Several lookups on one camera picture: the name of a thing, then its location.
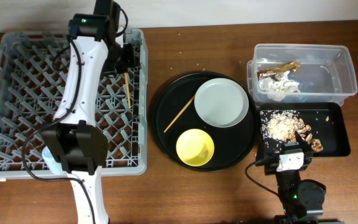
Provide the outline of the food scraps and nut shells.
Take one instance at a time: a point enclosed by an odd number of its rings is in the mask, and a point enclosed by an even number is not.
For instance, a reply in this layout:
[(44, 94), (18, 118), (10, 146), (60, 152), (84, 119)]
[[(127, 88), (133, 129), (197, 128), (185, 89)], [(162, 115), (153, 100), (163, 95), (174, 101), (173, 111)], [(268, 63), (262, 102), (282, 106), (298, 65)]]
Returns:
[(267, 149), (274, 154), (281, 152), (282, 145), (296, 143), (296, 134), (300, 135), (315, 153), (322, 152), (321, 140), (312, 133), (312, 127), (306, 124), (295, 110), (265, 110), (260, 112), (262, 140)]

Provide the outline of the white paper napkin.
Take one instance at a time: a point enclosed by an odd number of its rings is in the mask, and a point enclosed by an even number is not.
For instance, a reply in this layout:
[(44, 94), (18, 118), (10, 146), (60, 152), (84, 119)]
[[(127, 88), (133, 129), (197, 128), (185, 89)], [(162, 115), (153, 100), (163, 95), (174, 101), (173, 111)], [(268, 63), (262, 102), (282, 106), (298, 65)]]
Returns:
[(287, 93), (300, 93), (300, 83), (289, 79), (290, 70), (278, 73), (271, 77), (261, 78), (259, 80), (259, 88), (268, 92), (267, 98), (281, 102)]

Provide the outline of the gold snack wrapper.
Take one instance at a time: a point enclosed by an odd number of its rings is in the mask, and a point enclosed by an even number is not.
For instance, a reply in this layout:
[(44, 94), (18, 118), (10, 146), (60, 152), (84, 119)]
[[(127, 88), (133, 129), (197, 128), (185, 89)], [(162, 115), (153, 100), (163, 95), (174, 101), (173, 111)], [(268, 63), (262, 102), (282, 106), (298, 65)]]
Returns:
[(259, 70), (257, 72), (257, 76), (259, 78), (264, 78), (264, 77), (274, 76), (274, 75), (277, 75), (278, 73), (283, 73), (283, 72), (286, 72), (289, 70), (292, 70), (293, 72), (295, 72), (299, 69), (300, 65), (301, 65), (300, 62), (285, 63), (285, 64), (277, 66), (277, 67)]

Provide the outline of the yellow bowl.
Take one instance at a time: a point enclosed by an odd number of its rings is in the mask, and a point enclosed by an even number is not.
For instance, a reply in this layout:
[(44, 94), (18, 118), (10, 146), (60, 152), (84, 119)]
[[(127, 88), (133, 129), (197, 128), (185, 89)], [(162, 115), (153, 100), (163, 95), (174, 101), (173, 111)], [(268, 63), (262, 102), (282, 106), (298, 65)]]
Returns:
[(199, 167), (212, 159), (215, 145), (206, 131), (189, 129), (180, 134), (175, 149), (182, 162), (192, 167)]

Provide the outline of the grey round plate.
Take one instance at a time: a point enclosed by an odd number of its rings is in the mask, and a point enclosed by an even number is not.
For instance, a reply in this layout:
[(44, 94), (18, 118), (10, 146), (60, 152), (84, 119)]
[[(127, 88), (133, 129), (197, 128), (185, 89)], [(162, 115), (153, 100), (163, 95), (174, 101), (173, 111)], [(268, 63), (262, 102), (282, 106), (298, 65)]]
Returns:
[(197, 115), (206, 124), (229, 128), (245, 118), (249, 98), (237, 82), (228, 78), (213, 78), (197, 89), (194, 105)]

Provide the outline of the light blue cup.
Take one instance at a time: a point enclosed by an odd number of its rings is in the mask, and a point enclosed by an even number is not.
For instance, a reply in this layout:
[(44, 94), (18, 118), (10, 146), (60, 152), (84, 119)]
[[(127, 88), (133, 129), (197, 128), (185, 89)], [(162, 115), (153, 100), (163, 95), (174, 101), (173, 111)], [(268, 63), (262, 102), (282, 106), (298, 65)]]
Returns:
[(50, 152), (49, 148), (45, 146), (42, 150), (42, 157), (45, 161), (48, 169), (55, 175), (66, 175), (67, 173), (63, 171), (61, 163), (57, 162)]

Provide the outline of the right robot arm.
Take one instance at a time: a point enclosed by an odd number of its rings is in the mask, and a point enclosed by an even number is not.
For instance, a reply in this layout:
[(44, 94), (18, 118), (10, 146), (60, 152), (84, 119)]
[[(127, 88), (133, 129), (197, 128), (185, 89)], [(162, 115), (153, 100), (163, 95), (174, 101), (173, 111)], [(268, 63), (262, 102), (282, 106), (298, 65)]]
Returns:
[(275, 223), (318, 223), (323, 214), (326, 186), (311, 179), (302, 180), (300, 172), (312, 161), (314, 150), (295, 133), (295, 142), (281, 145), (281, 150), (264, 162), (265, 175), (274, 175), (283, 215)]

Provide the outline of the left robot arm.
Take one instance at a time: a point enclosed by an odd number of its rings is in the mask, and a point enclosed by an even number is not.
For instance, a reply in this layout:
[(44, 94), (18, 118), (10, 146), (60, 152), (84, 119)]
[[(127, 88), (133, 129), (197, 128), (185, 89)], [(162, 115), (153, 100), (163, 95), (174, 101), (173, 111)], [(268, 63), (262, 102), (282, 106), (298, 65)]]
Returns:
[(96, 127), (95, 107), (100, 79), (126, 74), (135, 65), (132, 45), (116, 42), (124, 35), (119, 30), (123, 13), (114, 1), (96, 1), (92, 14), (75, 14), (69, 21), (70, 64), (62, 101), (40, 131), (73, 187), (79, 223), (110, 222), (101, 186), (108, 140)]

